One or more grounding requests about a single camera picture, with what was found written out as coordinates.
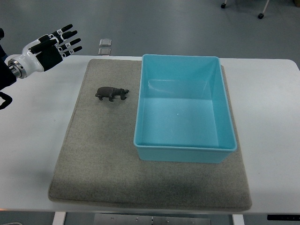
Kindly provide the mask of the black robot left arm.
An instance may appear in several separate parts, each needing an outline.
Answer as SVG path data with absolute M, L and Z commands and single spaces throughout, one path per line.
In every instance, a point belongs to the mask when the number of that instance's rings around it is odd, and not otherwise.
M 0 90 L 3 90 L 4 88 L 16 82 L 16 76 L 10 70 L 9 66 L 5 63 L 5 59 L 7 57 L 8 57 L 7 54 L 5 53 L 5 51 L 1 46 L 0 47 Z M 1 110 L 6 108 L 13 101 L 13 99 L 9 95 L 3 92 L 0 92 L 0 98 L 4 100 L 4 102 L 0 105 Z

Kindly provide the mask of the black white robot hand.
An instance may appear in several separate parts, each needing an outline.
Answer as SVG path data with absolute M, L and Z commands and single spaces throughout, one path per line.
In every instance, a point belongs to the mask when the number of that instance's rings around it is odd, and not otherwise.
M 82 50 L 81 46 L 75 46 L 81 41 L 80 38 L 70 40 L 77 34 L 76 30 L 70 30 L 72 27 L 69 24 L 27 44 L 20 55 L 8 60 L 9 70 L 16 78 L 23 79 L 34 72 L 45 72 Z

